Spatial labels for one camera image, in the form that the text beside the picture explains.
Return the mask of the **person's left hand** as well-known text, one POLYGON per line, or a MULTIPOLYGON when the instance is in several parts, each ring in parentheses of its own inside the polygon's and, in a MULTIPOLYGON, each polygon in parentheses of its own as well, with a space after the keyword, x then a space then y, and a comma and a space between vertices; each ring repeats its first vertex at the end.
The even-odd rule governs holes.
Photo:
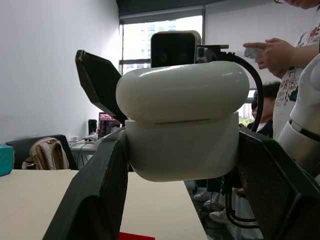
POLYGON ((278 79, 282 79, 283 76, 286 74, 288 70, 290 70, 292 67, 289 68, 268 68, 268 71, 275 76, 278 79))

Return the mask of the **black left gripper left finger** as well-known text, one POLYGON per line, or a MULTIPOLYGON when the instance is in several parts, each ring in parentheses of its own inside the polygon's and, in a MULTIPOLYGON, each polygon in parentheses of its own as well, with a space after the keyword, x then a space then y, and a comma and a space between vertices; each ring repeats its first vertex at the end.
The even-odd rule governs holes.
POLYGON ((71 180, 45 240, 117 240, 128 188, 127 136, 108 135, 71 180))

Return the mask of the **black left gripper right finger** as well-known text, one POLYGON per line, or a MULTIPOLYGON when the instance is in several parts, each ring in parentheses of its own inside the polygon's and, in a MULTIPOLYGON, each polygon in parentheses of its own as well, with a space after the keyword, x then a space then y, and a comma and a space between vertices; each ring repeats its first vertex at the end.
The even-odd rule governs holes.
POLYGON ((237 169, 266 240, 320 238, 320 186, 273 139, 239 132, 237 169))

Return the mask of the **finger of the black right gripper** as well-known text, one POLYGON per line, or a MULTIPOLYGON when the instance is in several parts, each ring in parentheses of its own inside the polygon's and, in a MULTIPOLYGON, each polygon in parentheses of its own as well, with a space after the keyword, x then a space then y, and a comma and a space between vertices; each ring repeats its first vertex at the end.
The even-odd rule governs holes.
POLYGON ((112 118, 125 121, 127 117, 116 101, 116 88, 121 74, 112 62, 85 50, 78 50, 75 64, 80 85, 90 102, 112 118))

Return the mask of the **person's right hand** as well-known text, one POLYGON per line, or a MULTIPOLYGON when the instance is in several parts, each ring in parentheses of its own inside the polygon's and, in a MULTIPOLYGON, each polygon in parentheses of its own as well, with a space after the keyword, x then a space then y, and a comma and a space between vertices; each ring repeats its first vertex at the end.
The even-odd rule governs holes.
POLYGON ((260 50, 255 60, 260 69, 304 68, 305 64, 300 59, 301 52, 284 40, 272 38, 265 42, 247 42, 243 46, 260 50))

